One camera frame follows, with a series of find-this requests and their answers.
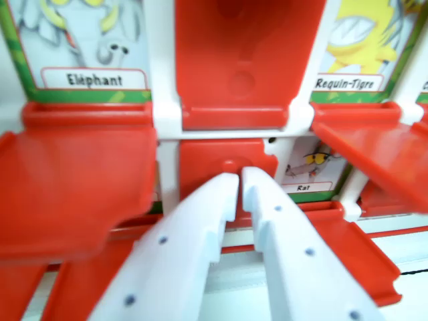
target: white surface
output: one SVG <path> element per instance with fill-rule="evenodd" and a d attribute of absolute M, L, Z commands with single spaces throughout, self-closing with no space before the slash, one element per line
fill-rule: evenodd
<path fill-rule="evenodd" d="M 368 177 L 359 169 L 353 168 L 337 196 L 344 209 L 344 218 L 348 222 L 356 221 L 362 214 L 362 210 L 356 201 L 367 182 Z"/>
<path fill-rule="evenodd" d="M 377 237 L 372 240 L 401 272 L 428 268 L 428 232 Z"/>
<path fill-rule="evenodd" d="M 220 263 L 210 267 L 199 321 L 271 320 L 263 267 L 263 258 L 256 252 L 222 255 Z M 427 287 L 428 273 L 400 276 L 395 289 L 403 299 L 379 310 L 387 321 L 425 321 Z"/>
<path fill-rule="evenodd" d="M 272 320 L 383 320 L 304 212 L 267 173 L 245 167 L 242 190 L 255 250 L 263 253 Z"/>
<path fill-rule="evenodd" d="M 365 233 L 396 231 L 428 226 L 428 215 L 400 214 L 378 217 L 361 217 L 356 224 Z"/>
<path fill-rule="evenodd" d="M 209 263 L 220 260 L 226 221 L 235 219 L 238 186 L 235 174 L 214 177 L 144 234 L 90 320 L 196 320 Z"/>
<path fill-rule="evenodd" d="M 400 122 L 412 125 L 423 117 L 423 109 L 416 104 L 428 75 L 428 22 L 426 21 L 403 73 L 391 93 L 391 100 L 401 108 Z"/>
<path fill-rule="evenodd" d="M 0 136 L 6 130 L 22 130 L 21 109 L 27 102 L 3 32 L 0 30 Z"/>

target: red plastic flap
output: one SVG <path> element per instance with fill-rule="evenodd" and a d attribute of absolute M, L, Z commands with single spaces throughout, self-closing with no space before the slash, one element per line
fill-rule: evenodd
<path fill-rule="evenodd" d="M 315 105 L 312 128 L 380 188 L 413 211 L 428 213 L 428 125 L 400 124 L 393 104 L 373 105 L 352 112 L 341 105 L 336 110 Z"/>
<path fill-rule="evenodd" d="M 42 321 L 86 320 L 128 257 L 134 242 L 150 227 L 140 225 L 116 230 L 98 255 L 62 264 Z"/>
<path fill-rule="evenodd" d="M 240 175 L 243 167 L 256 166 L 272 177 L 278 166 L 274 155 L 267 155 L 261 138 L 186 140 L 180 143 L 180 199 L 189 196 L 203 183 L 223 172 Z M 238 194 L 235 222 L 228 228 L 250 227 L 249 213 L 242 209 Z"/>
<path fill-rule="evenodd" d="M 306 212 L 317 232 L 378 306 L 401 299 L 393 286 L 400 270 L 341 210 Z"/>
<path fill-rule="evenodd" d="M 156 132 L 147 126 L 30 128 L 0 141 L 0 259 L 70 258 L 150 209 Z"/>
<path fill-rule="evenodd" d="M 20 320 L 47 264 L 0 265 L 0 320 Z"/>
<path fill-rule="evenodd" d="M 358 204 L 362 209 L 362 217 L 394 215 L 411 211 L 401 200 L 389 195 L 372 181 L 369 181 L 362 190 Z"/>
<path fill-rule="evenodd" d="M 183 128 L 285 125 L 325 1 L 305 5 L 299 0 L 175 3 Z"/>

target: yellow cartoon character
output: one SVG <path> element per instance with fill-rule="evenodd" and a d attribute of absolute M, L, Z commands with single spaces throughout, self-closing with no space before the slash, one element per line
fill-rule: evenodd
<path fill-rule="evenodd" d="M 362 74 L 377 74 L 397 60 L 402 26 L 399 0 L 342 0 L 327 47 L 336 58 L 328 72 L 360 65 Z"/>

